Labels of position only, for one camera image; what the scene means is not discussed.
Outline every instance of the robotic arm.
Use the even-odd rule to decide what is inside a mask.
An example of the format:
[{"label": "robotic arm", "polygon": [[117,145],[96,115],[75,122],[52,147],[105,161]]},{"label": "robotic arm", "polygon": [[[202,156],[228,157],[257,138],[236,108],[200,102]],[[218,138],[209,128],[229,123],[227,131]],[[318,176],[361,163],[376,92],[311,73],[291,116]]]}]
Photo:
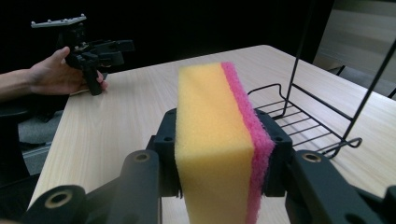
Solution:
[{"label": "robotic arm", "polygon": [[[396,223],[396,186],[379,198],[350,186],[323,155],[295,151],[264,112],[257,115],[276,141],[262,195],[284,197],[291,224]],[[21,223],[162,223],[162,197],[182,197],[175,163],[176,109],[168,111],[146,150],[131,153],[120,176],[88,194],[60,186],[40,196]]]},{"label": "robotic arm", "polygon": [[86,42],[86,31],[82,21],[86,20],[84,14],[72,19],[35,23],[32,28],[56,27],[60,29],[57,48],[65,46],[70,48],[66,62],[71,67],[82,70],[91,95],[102,93],[100,84],[96,81],[97,67],[124,64],[122,53],[134,51],[132,40],[104,41],[97,40]]}]

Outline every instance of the black metal bracket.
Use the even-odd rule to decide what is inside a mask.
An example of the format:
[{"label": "black metal bracket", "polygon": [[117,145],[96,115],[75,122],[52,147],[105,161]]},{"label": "black metal bracket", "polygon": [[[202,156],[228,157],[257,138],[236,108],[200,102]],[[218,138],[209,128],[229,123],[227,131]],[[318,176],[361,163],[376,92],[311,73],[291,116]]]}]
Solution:
[{"label": "black metal bracket", "polygon": [[[394,54],[394,51],[396,49],[396,39],[394,40],[392,46],[390,47],[389,52],[385,56],[385,59],[382,62],[380,68],[378,69],[378,71],[377,71],[377,73],[375,75],[375,78],[373,79],[370,87],[368,88],[367,92],[365,93],[364,97],[362,98],[361,103],[358,106],[355,114],[352,117],[350,117],[349,115],[344,113],[341,109],[338,109],[338,108],[336,108],[333,105],[330,105],[329,103],[327,103],[324,100],[322,100],[319,97],[317,97],[314,93],[312,93],[310,91],[307,91],[304,88],[302,88],[302,87],[300,87],[300,86],[298,86],[297,84],[294,83],[294,78],[295,78],[295,73],[296,73],[296,70],[297,70],[297,65],[298,65],[298,62],[300,61],[301,53],[302,53],[303,48],[304,48],[305,36],[306,36],[307,31],[308,31],[309,24],[311,22],[311,17],[312,17],[312,14],[313,14],[313,9],[314,9],[315,3],[316,3],[316,0],[311,0],[310,8],[309,8],[308,14],[306,16],[306,21],[305,21],[305,25],[304,25],[303,35],[302,35],[301,40],[300,40],[299,48],[297,50],[296,58],[295,58],[295,61],[294,61],[294,66],[293,66],[293,69],[292,69],[292,72],[291,72],[290,84],[288,86],[288,91],[287,91],[286,97],[282,95],[282,93],[281,93],[281,85],[279,83],[275,83],[275,84],[272,84],[272,85],[267,85],[267,86],[264,86],[264,87],[260,87],[260,88],[254,89],[254,90],[250,91],[248,94],[251,94],[253,92],[257,92],[257,91],[260,91],[260,90],[266,90],[266,89],[269,89],[271,87],[278,86],[279,96],[281,97],[282,100],[278,101],[278,102],[271,103],[271,104],[267,104],[267,105],[261,105],[261,106],[259,106],[257,108],[265,109],[266,107],[268,108],[268,106],[270,106],[270,105],[280,105],[282,107],[281,109],[272,110],[272,111],[265,111],[265,112],[270,114],[273,119],[282,120],[282,121],[284,121],[284,123],[287,123],[287,124],[283,125],[282,128],[287,127],[287,126],[296,125],[296,124],[298,124],[300,122],[303,122],[303,121],[306,121],[308,119],[313,120],[314,123],[315,123],[314,125],[310,126],[309,128],[306,128],[304,130],[300,130],[299,132],[290,133],[289,135],[292,136],[294,134],[302,134],[304,132],[307,132],[309,130],[316,129],[316,128],[323,128],[323,129],[326,130],[326,133],[318,135],[318,136],[315,136],[315,137],[312,137],[312,138],[305,138],[304,141],[295,143],[293,146],[297,147],[298,145],[301,145],[301,144],[304,144],[304,143],[307,143],[307,142],[314,142],[315,140],[317,140],[319,138],[334,137],[335,136],[336,138],[338,138],[339,141],[338,142],[334,142],[333,144],[330,144],[330,145],[328,145],[326,147],[306,148],[306,149],[310,149],[310,150],[319,152],[319,153],[321,153],[321,154],[323,154],[326,157],[331,159],[331,158],[334,158],[339,153],[339,151],[341,150],[341,147],[344,147],[344,146],[359,147],[361,145],[362,138],[356,137],[356,138],[353,138],[353,139],[349,139],[348,136],[349,136],[349,133],[352,130],[355,122],[357,121],[361,111],[363,110],[365,104],[367,103],[371,93],[373,92],[376,83],[378,82],[378,80],[382,76],[382,73],[384,72],[385,68],[387,67],[390,59],[392,58],[392,55]],[[338,115],[340,115],[341,117],[346,119],[346,121],[349,122],[349,124],[346,127],[346,130],[344,131],[344,133],[337,133],[336,131],[331,129],[328,125],[325,125],[323,121],[320,121],[319,119],[316,119],[315,117],[311,116],[308,112],[304,111],[301,107],[297,106],[297,104],[294,104],[293,102],[291,102],[290,101],[290,94],[291,94],[291,89],[292,88],[294,88],[295,90],[303,92],[307,96],[309,96],[312,99],[318,101],[322,105],[327,106],[330,110],[332,110],[333,112],[337,113]],[[290,115],[286,115],[287,110],[292,108],[292,107],[297,109],[297,112],[294,112],[294,113],[292,113]],[[288,116],[292,116],[292,115],[295,115],[295,114],[298,114],[298,113],[305,114],[307,116],[307,119],[296,120],[293,123],[289,123],[289,122],[287,122],[285,120]]]}]

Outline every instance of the dark background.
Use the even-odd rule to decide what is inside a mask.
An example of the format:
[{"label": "dark background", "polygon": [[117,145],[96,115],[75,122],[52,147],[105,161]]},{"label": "dark background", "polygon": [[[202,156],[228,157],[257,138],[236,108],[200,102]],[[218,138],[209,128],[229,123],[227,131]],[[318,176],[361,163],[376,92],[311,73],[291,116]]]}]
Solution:
[{"label": "dark background", "polygon": [[[55,1],[14,0],[0,7],[0,73],[29,68],[56,49],[58,33],[31,21],[84,13],[87,40],[132,39],[135,52],[109,72],[167,63],[231,49],[270,45],[294,55],[310,1]],[[302,59],[312,63],[333,0],[318,1]]]}]

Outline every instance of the yellow sponge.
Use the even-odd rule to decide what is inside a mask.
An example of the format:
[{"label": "yellow sponge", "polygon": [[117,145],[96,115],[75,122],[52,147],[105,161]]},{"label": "yellow sponge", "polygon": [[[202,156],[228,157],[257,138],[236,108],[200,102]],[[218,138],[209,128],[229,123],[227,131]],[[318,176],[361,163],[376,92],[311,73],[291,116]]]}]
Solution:
[{"label": "yellow sponge", "polygon": [[179,69],[175,158],[191,224],[255,223],[273,147],[233,63]]}]

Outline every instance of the wooden table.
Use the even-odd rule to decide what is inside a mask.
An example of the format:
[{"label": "wooden table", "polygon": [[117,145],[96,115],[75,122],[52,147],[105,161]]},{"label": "wooden table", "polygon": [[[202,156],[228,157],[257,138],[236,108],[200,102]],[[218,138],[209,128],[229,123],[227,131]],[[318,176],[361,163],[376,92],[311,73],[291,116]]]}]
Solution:
[{"label": "wooden table", "polygon": [[[70,97],[31,203],[60,185],[80,185],[90,192],[118,177],[124,158],[144,149],[164,113],[177,107],[180,66],[230,61],[246,91],[280,83],[286,95],[294,60],[272,47],[257,46],[110,74],[103,94],[83,92]],[[294,82],[351,116],[366,92],[302,61]],[[262,105],[274,101],[278,92],[257,92],[250,97],[254,105]],[[335,130],[345,129],[343,118],[299,91],[292,90],[290,99]],[[361,146],[343,147],[332,159],[350,184],[380,197],[386,187],[396,184],[395,112],[396,102],[372,93],[349,135],[361,137]],[[188,223],[183,200],[163,198],[163,223]],[[262,198],[259,223],[289,223],[284,198]]]}]

